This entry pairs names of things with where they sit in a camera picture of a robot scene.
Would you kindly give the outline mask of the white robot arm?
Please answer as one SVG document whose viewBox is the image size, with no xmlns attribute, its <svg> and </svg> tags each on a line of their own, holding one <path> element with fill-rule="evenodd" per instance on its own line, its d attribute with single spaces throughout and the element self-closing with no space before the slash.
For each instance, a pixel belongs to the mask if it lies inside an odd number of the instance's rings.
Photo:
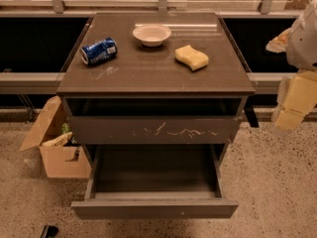
<svg viewBox="0 0 317 238">
<path fill-rule="evenodd" d="M 279 84 L 277 107 L 272 122 L 279 134 L 290 133 L 317 105 L 317 0 L 312 0 L 292 26 L 269 41 L 269 52 L 286 53 L 286 60 L 298 69 Z"/>
</svg>

